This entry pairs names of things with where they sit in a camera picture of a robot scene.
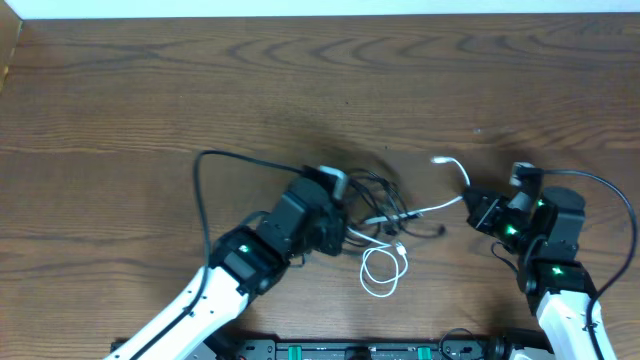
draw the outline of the black mount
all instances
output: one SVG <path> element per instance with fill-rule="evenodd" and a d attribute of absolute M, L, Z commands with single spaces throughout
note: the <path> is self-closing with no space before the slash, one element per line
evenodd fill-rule
<path fill-rule="evenodd" d="M 535 315 L 546 292 L 561 290 L 595 294 L 595 286 L 582 264 L 575 261 L 578 237 L 585 220 L 585 201 L 575 191 L 548 187 L 542 190 L 544 170 L 516 163 L 511 184 L 515 195 L 467 188 L 467 222 L 500 240 L 517 254 L 517 281 Z"/>
<path fill-rule="evenodd" d="M 305 167 L 256 230 L 238 226 L 218 239 L 209 265 L 223 267 L 252 301 L 280 281 L 291 258 L 312 250 L 339 255 L 346 212 L 334 190 L 344 189 L 344 181 Z"/>

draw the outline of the green indicator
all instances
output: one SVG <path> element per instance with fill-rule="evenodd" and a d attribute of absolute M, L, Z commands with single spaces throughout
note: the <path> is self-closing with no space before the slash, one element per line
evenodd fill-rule
<path fill-rule="evenodd" d="M 431 349 L 428 347 L 418 348 L 418 360 L 431 360 Z"/>
<path fill-rule="evenodd" d="M 302 347 L 289 346 L 289 360 L 302 360 Z"/>
<path fill-rule="evenodd" d="M 515 235 L 515 234 L 518 233 L 518 230 L 516 230 L 513 226 L 508 225 L 506 233 L 507 233 L 507 235 Z"/>

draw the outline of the wood grain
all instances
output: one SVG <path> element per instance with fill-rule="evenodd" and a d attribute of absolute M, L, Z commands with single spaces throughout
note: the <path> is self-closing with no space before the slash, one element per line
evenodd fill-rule
<path fill-rule="evenodd" d="M 293 165 L 386 168 L 413 205 L 513 161 L 592 171 L 640 203 L 640 16 L 510 15 L 32 21 L 0 97 L 0 358 L 100 358 L 201 264 L 190 166 L 218 148 Z M 203 173 L 213 235 L 270 209 L 287 174 L 229 159 Z M 596 284 L 629 225 L 588 180 L 579 258 Z M 424 338 L 537 328 L 463 206 L 404 239 L 397 294 L 360 288 L 359 258 L 313 254 L 231 326 L 282 338 Z M 384 262 L 375 269 L 386 271 Z M 602 299 L 619 358 L 640 357 L 640 268 Z"/>

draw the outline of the table surface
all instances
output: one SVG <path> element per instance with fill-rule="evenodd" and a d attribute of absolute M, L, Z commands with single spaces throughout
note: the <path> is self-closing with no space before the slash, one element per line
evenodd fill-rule
<path fill-rule="evenodd" d="M 511 164 L 603 176 L 640 204 L 640 15 L 29 21 L 0 96 L 0 358 L 106 355 L 201 265 L 197 151 L 299 166 L 364 166 L 412 206 Z M 203 162 L 212 236 L 269 210 L 290 175 Z M 622 264 L 621 202 L 579 178 L 579 260 L 601 285 Z M 537 329 L 492 239 L 457 204 L 411 225 L 397 292 L 360 287 L 359 253 L 314 253 L 232 329 L 283 339 L 437 338 Z M 640 267 L 601 299 L 618 356 L 640 357 Z M 376 259 L 377 274 L 389 272 Z"/>

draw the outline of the cable plug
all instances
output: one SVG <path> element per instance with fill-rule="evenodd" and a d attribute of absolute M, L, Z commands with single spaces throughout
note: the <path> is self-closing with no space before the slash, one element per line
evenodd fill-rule
<path fill-rule="evenodd" d="M 448 156 L 434 156 L 431 158 L 431 162 L 434 164 L 446 164 L 453 162 L 455 159 Z"/>
<path fill-rule="evenodd" d="M 396 241 L 396 251 L 400 256 L 407 255 L 407 248 L 405 248 L 400 241 Z"/>

